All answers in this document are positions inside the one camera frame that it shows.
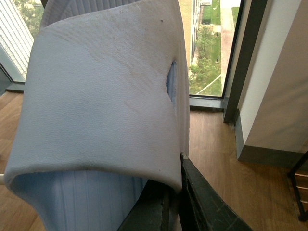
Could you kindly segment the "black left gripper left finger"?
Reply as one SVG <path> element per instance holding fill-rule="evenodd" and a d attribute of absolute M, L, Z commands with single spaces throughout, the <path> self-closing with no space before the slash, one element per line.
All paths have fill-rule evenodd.
<path fill-rule="evenodd" d="M 148 180 L 138 201 L 122 222 L 119 231 L 168 231 L 172 189 Z"/>

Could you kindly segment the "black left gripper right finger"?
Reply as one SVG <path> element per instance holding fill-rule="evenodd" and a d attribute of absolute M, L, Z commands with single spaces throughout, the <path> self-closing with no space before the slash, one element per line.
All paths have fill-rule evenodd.
<path fill-rule="evenodd" d="M 181 172 L 180 223 L 183 231 L 251 230 L 184 153 L 181 154 Z"/>

